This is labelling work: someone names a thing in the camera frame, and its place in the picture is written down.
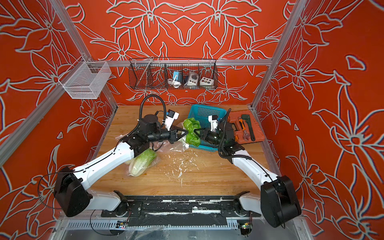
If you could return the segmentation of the clear zipper bag pink dots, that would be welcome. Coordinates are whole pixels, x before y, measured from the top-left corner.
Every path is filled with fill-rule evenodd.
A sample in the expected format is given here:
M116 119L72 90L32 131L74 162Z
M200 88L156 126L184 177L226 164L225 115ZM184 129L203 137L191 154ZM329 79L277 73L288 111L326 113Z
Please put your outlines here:
M156 164L158 158L157 152L150 148L148 138L138 134L120 135L114 155L128 166L128 175L131 177L143 174Z

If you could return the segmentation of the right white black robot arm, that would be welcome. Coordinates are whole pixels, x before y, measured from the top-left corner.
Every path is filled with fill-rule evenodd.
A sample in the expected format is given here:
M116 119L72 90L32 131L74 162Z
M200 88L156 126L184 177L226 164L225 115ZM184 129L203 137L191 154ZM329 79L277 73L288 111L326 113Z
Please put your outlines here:
M231 111L209 128L195 129L201 140L218 148L221 158L242 170L260 190L260 196L251 193L239 197L240 205L245 211L261 214L273 228L286 227L286 222L300 216L302 209L292 180L279 176L258 163L246 149L236 141L235 132L228 121Z

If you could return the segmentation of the teal plastic basket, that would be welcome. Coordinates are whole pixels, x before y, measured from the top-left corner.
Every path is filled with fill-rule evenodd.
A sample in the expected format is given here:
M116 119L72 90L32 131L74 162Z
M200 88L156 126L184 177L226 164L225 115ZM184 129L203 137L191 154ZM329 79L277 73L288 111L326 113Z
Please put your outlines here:
M202 128L210 129L211 124L208 120L208 117L217 115L221 120L226 115L226 113L227 111L222 108L205 106L205 105L192 105L188 115L188 119L194 118L195 120L199 121ZM216 152L218 150L214 145L211 145L208 142L205 142L203 140L201 140L201 144L198 147L193 145L190 145L190 147L198 150L207 151L207 152Z

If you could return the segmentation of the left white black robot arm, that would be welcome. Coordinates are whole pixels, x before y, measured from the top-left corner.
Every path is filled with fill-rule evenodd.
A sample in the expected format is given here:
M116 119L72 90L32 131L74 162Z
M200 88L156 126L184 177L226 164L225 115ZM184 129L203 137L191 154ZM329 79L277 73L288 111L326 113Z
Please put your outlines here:
M144 116L144 104L141 104L136 126L121 137L112 150L82 166L72 170L65 167L56 173L53 194L66 217L74 217L88 210L109 211L118 217L127 214L128 200L121 192L93 191L92 185L119 165L142 155L151 143L168 141L173 144L188 134L187 130L173 124L179 113L167 110L160 96L152 97L159 99L163 105L162 120L157 114Z

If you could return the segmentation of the chinese cabbage long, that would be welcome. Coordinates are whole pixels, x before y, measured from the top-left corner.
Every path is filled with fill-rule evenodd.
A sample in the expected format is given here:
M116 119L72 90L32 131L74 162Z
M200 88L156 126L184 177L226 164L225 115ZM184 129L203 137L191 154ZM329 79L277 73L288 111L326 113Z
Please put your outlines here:
M157 158L155 151L151 149L145 150L138 157L134 158L129 165L129 175L138 177L143 174Z

